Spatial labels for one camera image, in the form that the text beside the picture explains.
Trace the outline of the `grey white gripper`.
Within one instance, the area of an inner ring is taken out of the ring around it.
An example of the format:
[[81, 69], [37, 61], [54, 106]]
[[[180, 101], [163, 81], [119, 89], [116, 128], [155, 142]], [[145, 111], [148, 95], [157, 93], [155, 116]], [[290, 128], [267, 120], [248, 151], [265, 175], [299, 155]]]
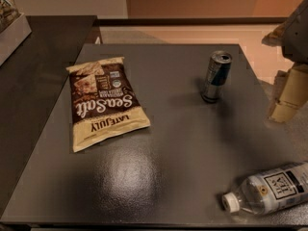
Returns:
[[262, 38], [267, 46], [281, 46], [282, 54], [294, 64], [275, 76], [269, 104], [268, 119], [288, 122], [308, 101], [308, 0], [302, 0], [288, 17]]

